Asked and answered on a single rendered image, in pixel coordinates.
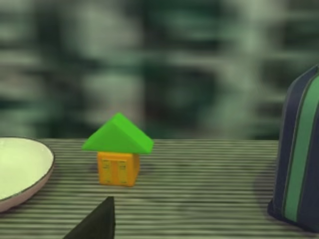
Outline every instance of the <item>green stripe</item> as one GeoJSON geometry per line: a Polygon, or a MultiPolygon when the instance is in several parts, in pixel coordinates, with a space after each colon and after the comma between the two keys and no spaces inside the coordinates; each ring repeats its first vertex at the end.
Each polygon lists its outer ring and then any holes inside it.
{"type": "Polygon", "coordinates": [[[285,203],[285,217],[297,222],[308,148],[319,102],[319,76],[311,83],[301,108],[285,203]]]}

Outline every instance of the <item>green roof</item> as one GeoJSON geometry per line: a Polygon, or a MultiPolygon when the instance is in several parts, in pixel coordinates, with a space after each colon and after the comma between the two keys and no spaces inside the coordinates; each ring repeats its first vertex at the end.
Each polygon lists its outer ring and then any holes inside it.
{"type": "Polygon", "coordinates": [[[83,150],[116,153],[151,153],[153,140],[121,113],[93,133],[82,146],[83,150]]]}

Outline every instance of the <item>table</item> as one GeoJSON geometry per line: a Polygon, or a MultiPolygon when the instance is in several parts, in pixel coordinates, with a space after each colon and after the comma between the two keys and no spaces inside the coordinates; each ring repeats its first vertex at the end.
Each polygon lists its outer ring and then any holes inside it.
{"type": "Polygon", "coordinates": [[[99,185],[83,140],[41,141],[55,152],[54,173],[0,215],[1,239],[61,239],[107,196],[116,200],[116,239],[316,237],[266,214],[276,141],[156,140],[133,188],[99,185]]]}

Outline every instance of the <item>dark pointed object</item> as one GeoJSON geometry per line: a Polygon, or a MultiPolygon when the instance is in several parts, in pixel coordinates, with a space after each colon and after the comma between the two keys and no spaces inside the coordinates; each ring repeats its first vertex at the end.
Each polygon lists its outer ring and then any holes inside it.
{"type": "Polygon", "coordinates": [[[108,197],[63,239],[114,239],[114,197],[108,197]]]}
{"type": "Polygon", "coordinates": [[[319,233],[319,69],[289,87],[283,107],[276,182],[268,213],[319,233]]]}

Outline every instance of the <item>plate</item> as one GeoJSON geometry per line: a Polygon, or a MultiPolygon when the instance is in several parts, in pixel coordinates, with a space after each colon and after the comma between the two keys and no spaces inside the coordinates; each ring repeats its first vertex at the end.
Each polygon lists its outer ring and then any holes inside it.
{"type": "Polygon", "coordinates": [[[54,167],[54,154],[28,138],[0,137],[0,213],[38,192],[54,167]]]}

